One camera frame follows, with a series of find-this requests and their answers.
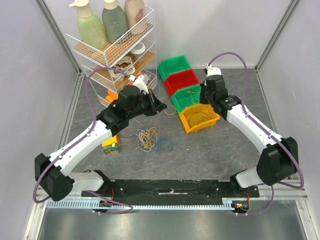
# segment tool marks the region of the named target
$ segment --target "stack of bins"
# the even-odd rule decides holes
[[[185,56],[164,60],[158,71],[187,134],[216,124],[219,115],[199,103],[200,82]]]

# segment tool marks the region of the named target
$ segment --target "wall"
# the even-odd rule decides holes
[[[275,124],[298,142],[305,189],[320,224],[320,2],[300,1],[260,71]]]
[[[33,206],[34,158],[50,154],[59,143],[77,75],[35,1],[6,1],[4,9],[0,238],[21,240]]]
[[[80,38],[73,0],[45,0],[61,31]],[[263,53],[290,0],[144,0],[155,9],[157,60],[186,55],[194,68],[204,68],[216,55],[233,51],[251,67]],[[90,0],[101,17],[103,0]],[[235,57],[216,61],[220,67],[242,67]]]

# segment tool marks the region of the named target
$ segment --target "robotic arm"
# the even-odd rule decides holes
[[[71,191],[97,191],[106,176],[98,170],[72,173],[74,167],[98,145],[127,127],[130,119],[142,114],[154,116],[165,108],[167,106],[143,83],[143,76],[138,77],[133,85],[125,86],[119,92],[118,99],[104,109],[83,133],[49,156],[39,154],[34,160],[35,180],[38,181],[49,164],[58,158],[40,181],[40,186],[52,200],[60,201]]]
[[[256,167],[230,177],[235,189],[241,190],[258,184],[272,186],[295,174],[297,172],[295,165],[273,138],[281,142],[298,161],[297,142],[292,137],[283,138],[273,132],[259,121],[245,105],[242,106],[237,96],[229,95],[219,68],[208,65],[205,72],[206,79],[200,84],[200,103],[210,104],[217,114],[246,135],[260,153]]]

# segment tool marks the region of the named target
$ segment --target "yellow bin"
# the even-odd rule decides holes
[[[220,119],[220,116],[214,112],[210,104],[196,104],[186,107],[179,114],[179,117],[187,134],[213,127]]]

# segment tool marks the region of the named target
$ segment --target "red plastic bin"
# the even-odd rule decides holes
[[[164,81],[164,85],[170,97],[172,97],[172,95],[179,89],[187,88],[199,83],[199,79],[192,69],[171,74]]]

